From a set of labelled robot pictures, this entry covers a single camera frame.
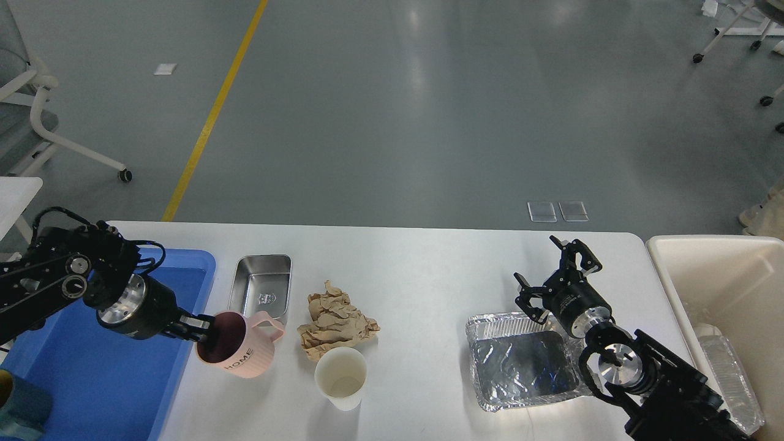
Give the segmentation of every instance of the crumpled brown paper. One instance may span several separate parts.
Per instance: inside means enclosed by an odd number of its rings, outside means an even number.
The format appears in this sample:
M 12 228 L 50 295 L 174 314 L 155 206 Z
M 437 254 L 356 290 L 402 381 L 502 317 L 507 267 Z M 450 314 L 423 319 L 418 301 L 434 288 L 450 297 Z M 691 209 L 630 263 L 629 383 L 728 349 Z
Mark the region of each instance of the crumpled brown paper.
M 328 280 L 324 286 L 326 293 L 307 296 L 307 309 L 313 322 L 296 329 L 307 358 L 315 362 L 332 348 L 355 346 L 381 330 L 374 319 L 365 317 L 351 304 L 348 294 Z

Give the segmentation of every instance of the gray floor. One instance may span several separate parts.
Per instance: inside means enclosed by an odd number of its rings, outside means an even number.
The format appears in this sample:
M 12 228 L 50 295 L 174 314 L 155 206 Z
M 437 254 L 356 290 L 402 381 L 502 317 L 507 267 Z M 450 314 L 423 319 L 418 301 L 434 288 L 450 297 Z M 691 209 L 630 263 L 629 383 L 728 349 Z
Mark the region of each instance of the gray floor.
M 159 220 L 256 1 L 10 3 L 59 133 L 135 177 L 63 153 L 27 216 Z M 175 220 L 738 233 L 782 172 L 784 103 L 757 100 L 784 57 L 730 37 L 692 64 L 701 4 L 270 0 Z

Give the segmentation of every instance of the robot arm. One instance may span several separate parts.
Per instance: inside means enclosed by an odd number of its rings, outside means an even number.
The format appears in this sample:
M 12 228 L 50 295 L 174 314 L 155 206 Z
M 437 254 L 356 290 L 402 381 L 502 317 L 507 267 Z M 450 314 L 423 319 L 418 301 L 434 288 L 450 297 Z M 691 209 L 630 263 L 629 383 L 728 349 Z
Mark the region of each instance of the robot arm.
M 82 225 L 44 228 L 47 213 L 60 212 Z M 124 239 L 106 222 L 89 223 L 62 207 L 42 211 L 32 224 L 33 240 L 22 258 L 0 264 L 0 344 L 81 298 L 96 309 L 98 323 L 143 340 L 155 334 L 191 341 L 212 335 L 214 318 L 179 308 L 174 293 L 150 272 L 165 259 L 152 241 Z M 139 245 L 161 249 L 159 259 L 142 259 Z
M 579 370 L 594 396 L 619 406 L 629 415 L 625 430 L 637 441 L 746 441 L 746 435 L 719 411 L 723 400 L 707 385 L 707 377 L 641 330 L 632 338 L 616 326 L 612 308 L 588 283 L 587 276 L 601 270 L 588 247 L 574 240 L 550 240 L 561 249 L 558 269 L 543 286 L 530 286 L 522 275 L 515 303 L 531 319 L 543 323 L 553 313 L 568 334 L 584 338 L 586 347 Z M 581 257 L 580 266 L 576 263 Z M 540 299 L 542 307 L 531 305 Z M 599 373 L 605 379 L 604 394 L 593 382 L 588 367 L 598 355 Z M 632 395 L 641 398 L 638 404 Z

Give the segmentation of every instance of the chair caster wheel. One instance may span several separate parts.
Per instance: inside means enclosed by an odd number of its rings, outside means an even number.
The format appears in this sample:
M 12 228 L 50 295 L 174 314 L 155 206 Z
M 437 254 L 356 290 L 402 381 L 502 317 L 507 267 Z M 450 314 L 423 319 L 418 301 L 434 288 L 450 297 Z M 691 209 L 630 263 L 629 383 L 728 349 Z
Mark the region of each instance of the chair caster wheel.
M 133 173 L 129 169 L 120 170 L 117 172 L 117 178 L 122 182 L 130 182 L 133 179 Z

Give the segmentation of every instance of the yellow floor line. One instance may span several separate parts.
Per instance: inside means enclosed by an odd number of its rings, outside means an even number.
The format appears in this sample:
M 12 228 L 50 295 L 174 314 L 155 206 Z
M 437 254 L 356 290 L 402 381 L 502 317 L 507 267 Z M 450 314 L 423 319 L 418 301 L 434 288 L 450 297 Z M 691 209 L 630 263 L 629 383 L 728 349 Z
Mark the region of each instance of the yellow floor line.
M 215 121 L 217 121 L 218 115 L 220 115 L 220 109 L 223 108 L 223 102 L 229 94 L 231 84 L 234 82 L 234 77 L 237 76 L 237 71 L 240 68 L 240 64 L 242 64 L 242 59 L 245 58 L 245 52 L 247 52 L 248 45 L 250 45 L 250 41 L 253 39 L 253 34 L 256 33 L 256 26 L 259 24 L 261 14 L 264 13 L 264 8 L 266 7 L 267 0 L 261 0 L 259 6 L 256 8 L 256 13 L 253 14 L 253 19 L 248 25 L 248 30 L 245 31 L 245 37 L 242 38 L 242 43 L 240 44 L 239 49 L 237 49 L 237 55 L 234 56 L 234 61 L 231 62 L 229 72 L 223 80 L 223 85 L 220 87 L 218 97 L 216 97 L 215 103 L 209 111 L 207 121 L 204 123 L 204 127 L 201 128 L 201 133 L 198 136 L 198 140 L 196 140 L 196 145 L 191 152 L 191 157 L 185 165 L 185 170 L 183 170 L 183 174 L 180 175 L 180 180 L 177 181 L 177 187 L 174 189 L 174 193 L 172 193 L 172 198 L 166 206 L 166 211 L 163 213 L 161 221 L 172 221 L 174 215 L 177 213 L 177 209 L 180 207 L 180 202 L 183 200 L 185 191 L 188 189 L 188 183 L 191 182 L 191 177 L 194 174 L 194 170 L 196 170 L 198 160 L 201 158 L 201 153 L 204 151 L 205 145 L 207 145 L 209 135 L 212 133 L 212 128 L 215 126 Z

